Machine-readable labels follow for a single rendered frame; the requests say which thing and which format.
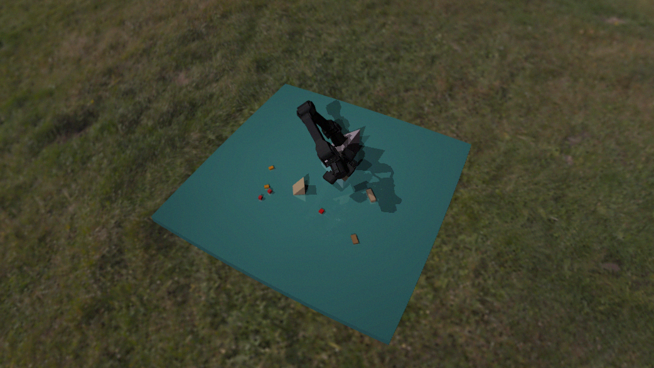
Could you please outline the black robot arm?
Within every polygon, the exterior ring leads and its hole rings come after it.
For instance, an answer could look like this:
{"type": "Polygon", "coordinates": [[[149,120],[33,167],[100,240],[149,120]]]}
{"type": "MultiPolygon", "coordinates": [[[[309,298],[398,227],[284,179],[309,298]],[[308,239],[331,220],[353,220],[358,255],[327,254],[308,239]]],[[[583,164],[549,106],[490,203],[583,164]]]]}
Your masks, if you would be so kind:
{"type": "Polygon", "coordinates": [[[326,120],[321,114],[316,112],[314,104],[309,100],[297,107],[296,114],[306,125],[310,135],[316,143],[318,158],[322,161],[325,167],[331,167],[336,179],[351,176],[355,171],[356,164],[353,161],[347,162],[347,160],[342,162],[340,154],[335,148],[341,146],[348,139],[345,138],[341,132],[341,126],[331,119],[326,120]],[[321,127],[323,134],[328,139],[330,138],[335,146],[324,140],[317,125],[321,127]],[[328,161],[325,162],[326,160],[328,161]]]}

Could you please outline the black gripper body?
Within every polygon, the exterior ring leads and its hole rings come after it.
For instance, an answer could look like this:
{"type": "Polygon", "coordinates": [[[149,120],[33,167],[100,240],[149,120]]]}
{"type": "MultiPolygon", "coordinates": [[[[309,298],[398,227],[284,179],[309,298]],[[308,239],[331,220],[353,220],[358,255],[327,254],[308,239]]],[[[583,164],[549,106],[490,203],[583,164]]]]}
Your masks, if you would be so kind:
{"type": "MultiPolygon", "coordinates": [[[[343,162],[344,160],[349,161],[350,159],[353,160],[355,156],[356,156],[356,154],[355,154],[354,151],[350,150],[349,148],[345,148],[345,149],[342,151],[341,161],[342,161],[342,162],[343,162]]],[[[332,184],[332,185],[333,185],[333,184],[335,183],[335,181],[337,180],[337,179],[335,178],[335,175],[333,174],[333,171],[332,171],[331,173],[330,173],[329,171],[326,171],[326,173],[323,175],[323,178],[324,178],[327,182],[329,182],[330,184],[332,184]]]]}

